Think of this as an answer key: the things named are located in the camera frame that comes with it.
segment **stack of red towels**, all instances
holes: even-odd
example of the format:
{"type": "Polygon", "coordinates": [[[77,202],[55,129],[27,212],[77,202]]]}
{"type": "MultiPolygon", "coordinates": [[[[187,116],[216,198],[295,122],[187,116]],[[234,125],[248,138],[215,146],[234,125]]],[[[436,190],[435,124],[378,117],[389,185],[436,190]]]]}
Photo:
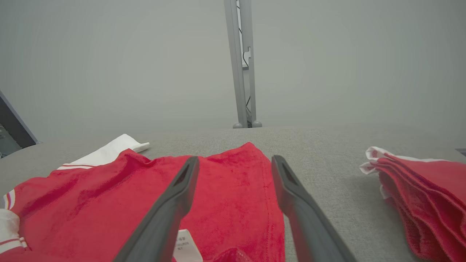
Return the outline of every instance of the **stack of red towels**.
{"type": "Polygon", "coordinates": [[[466,165],[366,151],[365,174],[378,173],[383,198],[403,220],[411,250],[436,262],[466,261],[466,165]]]}

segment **red and white towel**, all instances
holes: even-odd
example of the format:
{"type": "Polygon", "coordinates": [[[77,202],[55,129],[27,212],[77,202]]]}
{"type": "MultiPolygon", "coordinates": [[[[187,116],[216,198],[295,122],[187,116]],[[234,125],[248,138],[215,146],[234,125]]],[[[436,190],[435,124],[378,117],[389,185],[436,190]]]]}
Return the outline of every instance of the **red and white towel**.
{"type": "MultiPolygon", "coordinates": [[[[0,261],[111,261],[189,156],[147,159],[123,135],[5,195],[0,261]]],[[[253,144],[199,157],[188,229],[209,262],[284,262],[270,160],[253,144]]]]}
{"type": "Polygon", "coordinates": [[[466,165],[374,146],[366,157],[361,171],[379,174],[380,192],[398,210],[412,251],[436,262],[466,261],[466,165]]]}

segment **gray table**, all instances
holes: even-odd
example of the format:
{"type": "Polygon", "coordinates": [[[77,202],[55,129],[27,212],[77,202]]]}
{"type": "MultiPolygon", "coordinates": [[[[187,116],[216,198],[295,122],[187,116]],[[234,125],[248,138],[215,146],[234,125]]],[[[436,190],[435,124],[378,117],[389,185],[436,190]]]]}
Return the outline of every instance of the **gray table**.
{"type": "MultiPolygon", "coordinates": [[[[466,158],[452,147],[405,126],[264,127],[130,135],[141,143],[151,143],[151,148],[143,152],[151,159],[169,155],[209,156],[246,142],[254,143],[269,158],[274,154],[284,156],[361,262],[416,260],[406,243],[397,212],[380,196],[378,177],[364,175],[358,169],[366,161],[364,151],[369,146],[399,155],[466,163],[466,158]]],[[[40,144],[0,159],[0,194],[31,177],[46,177],[61,164],[76,160],[114,138],[109,135],[40,144]]],[[[286,259],[296,261],[286,218],[285,226],[286,259]]]]}

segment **red towel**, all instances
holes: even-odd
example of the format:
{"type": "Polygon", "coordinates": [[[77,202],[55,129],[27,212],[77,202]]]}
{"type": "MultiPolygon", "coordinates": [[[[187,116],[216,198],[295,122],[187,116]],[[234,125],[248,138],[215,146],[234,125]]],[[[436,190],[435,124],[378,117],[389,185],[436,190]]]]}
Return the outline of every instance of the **red towel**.
{"type": "Polygon", "coordinates": [[[379,172],[381,192],[399,212],[412,251],[433,261],[466,261],[466,165],[395,156],[371,147],[364,173],[379,172]]]}
{"type": "MultiPolygon", "coordinates": [[[[188,157],[149,160],[125,150],[106,165],[55,170],[18,185],[7,206],[28,247],[9,249],[0,260],[111,261],[188,157]]],[[[199,161],[180,229],[190,231],[204,261],[284,262],[270,160],[248,143],[199,161]]]]}

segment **care label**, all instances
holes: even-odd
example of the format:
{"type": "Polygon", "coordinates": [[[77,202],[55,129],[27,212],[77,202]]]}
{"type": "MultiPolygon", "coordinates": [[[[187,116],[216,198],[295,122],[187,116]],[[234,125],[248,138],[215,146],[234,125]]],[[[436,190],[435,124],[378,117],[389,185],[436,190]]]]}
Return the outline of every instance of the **care label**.
{"type": "Polygon", "coordinates": [[[178,230],[173,257],[177,262],[203,262],[201,253],[188,229],[178,230]]]}

